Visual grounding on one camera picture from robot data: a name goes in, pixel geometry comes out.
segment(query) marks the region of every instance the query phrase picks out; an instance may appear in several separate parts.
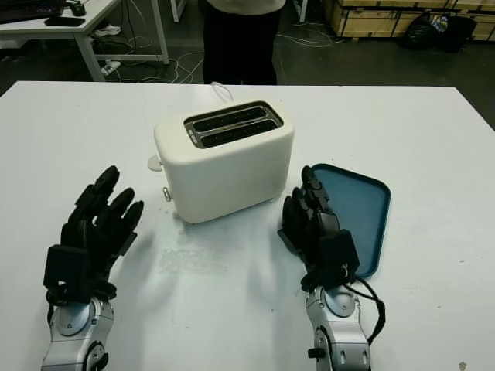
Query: floor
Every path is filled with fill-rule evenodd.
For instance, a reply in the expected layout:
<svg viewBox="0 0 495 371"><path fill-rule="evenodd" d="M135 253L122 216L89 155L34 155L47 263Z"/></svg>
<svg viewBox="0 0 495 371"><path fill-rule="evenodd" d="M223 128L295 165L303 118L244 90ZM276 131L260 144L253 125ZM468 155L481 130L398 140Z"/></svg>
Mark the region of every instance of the floor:
<svg viewBox="0 0 495 371"><path fill-rule="evenodd" d="M135 0L145 19L152 19L149 0ZM203 17L197 0L189 0L181 22L172 21L170 5L161 2L162 21L168 43L169 55L180 58L180 66L191 71L176 68L176 62L168 66L159 63L143 63L137 66L121 66L121 79L140 80L160 77L176 82L202 83ZM152 26L143 25L141 18L130 3L130 20L138 46L149 44L145 37L151 37L158 45ZM123 21L125 36L131 38L127 13L122 16L117 7L109 16L111 22L120 25ZM325 43L339 41L332 36L325 25L314 24L295 26L297 15L291 2L282 13L279 33L299 39ZM309 21L324 22L319 1L312 0L309 7ZM125 42L124 36L115 41ZM495 43L468 43L460 53L444 53L436 49L411 51L400 48L390 40L345 40L334 44L318 44L310 47L300 45L283 36L275 40L274 64L281 85L420 85L457 87L479 111L485 120L495 128ZM126 46L117 43L96 43L95 48L106 53L125 51ZM151 47L142 48L140 53L151 53ZM117 80L116 74L108 77ZM35 43L25 56L8 57L0 62L0 94L3 94L17 80L75 80L89 81L82 57L74 42L53 40ZM159 82L147 79L143 82Z"/></svg>

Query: person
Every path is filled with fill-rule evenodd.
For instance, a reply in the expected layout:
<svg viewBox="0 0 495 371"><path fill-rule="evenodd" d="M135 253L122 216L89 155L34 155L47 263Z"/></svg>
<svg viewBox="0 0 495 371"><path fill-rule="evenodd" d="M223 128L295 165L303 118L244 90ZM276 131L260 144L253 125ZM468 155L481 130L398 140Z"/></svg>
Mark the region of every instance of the person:
<svg viewBox="0 0 495 371"><path fill-rule="evenodd" d="M276 85L273 42L285 0L208 0L204 83Z"/></svg>

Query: table surface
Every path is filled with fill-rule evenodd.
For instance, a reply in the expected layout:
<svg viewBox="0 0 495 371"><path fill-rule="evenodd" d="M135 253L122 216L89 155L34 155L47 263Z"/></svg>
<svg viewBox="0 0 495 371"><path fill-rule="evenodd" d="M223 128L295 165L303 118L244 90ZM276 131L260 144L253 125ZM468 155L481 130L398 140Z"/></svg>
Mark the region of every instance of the table surface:
<svg viewBox="0 0 495 371"><path fill-rule="evenodd" d="M109 12L121 0L88 0L84 4L86 15L79 18L86 19L86 22L78 27L55 27L45 25L44 19L32 19L23 22L5 23L0 25L0 35L23 34L23 33L77 33L88 32L94 27L94 23L100 18L102 12ZM62 16L73 18L69 8L63 10Z"/></svg>
<svg viewBox="0 0 495 371"><path fill-rule="evenodd" d="M448 87L231 87L296 126L284 195L327 162L391 189L381 262L387 305L374 369L488 369L495 322L495 134ZM0 359L38 369L50 343L46 251L84 186L111 164L145 201L118 287L110 368L313 370L304 267L276 234L283 198L189 225L150 172L153 127L219 99L208 86L17 83L0 99ZM363 303L364 329L377 317Z"/></svg>

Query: white shirt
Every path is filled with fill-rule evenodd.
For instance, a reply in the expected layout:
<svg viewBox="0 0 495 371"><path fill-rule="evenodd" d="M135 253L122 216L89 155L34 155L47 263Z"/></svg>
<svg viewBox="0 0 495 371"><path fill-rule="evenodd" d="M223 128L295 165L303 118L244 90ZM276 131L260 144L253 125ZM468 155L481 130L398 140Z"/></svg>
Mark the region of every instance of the white shirt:
<svg viewBox="0 0 495 371"><path fill-rule="evenodd" d="M239 15L261 15L276 12L285 4L285 0L208 0L225 13Z"/></svg>

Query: wooden crate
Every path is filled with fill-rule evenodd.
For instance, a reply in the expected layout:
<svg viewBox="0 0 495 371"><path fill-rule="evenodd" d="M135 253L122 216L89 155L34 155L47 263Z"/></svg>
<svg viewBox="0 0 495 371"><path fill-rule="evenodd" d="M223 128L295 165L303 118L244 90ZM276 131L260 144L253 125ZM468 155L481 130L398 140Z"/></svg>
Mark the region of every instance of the wooden crate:
<svg viewBox="0 0 495 371"><path fill-rule="evenodd" d="M482 10L495 12L495 0L340 0L347 7Z"/></svg>
<svg viewBox="0 0 495 371"><path fill-rule="evenodd" d="M339 37L400 37L411 22L424 12L401 8L347 8L338 0L324 0L323 4L326 19ZM443 12L432 12L432 15L441 14ZM478 22L473 39L495 41L495 15L467 13L464 16Z"/></svg>
<svg viewBox="0 0 495 371"><path fill-rule="evenodd" d="M326 0L325 15L339 37L399 37L422 14L415 10L345 9Z"/></svg>
<svg viewBox="0 0 495 371"><path fill-rule="evenodd" d="M468 13L467 16L477 22L473 40L495 41L495 15Z"/></svg>

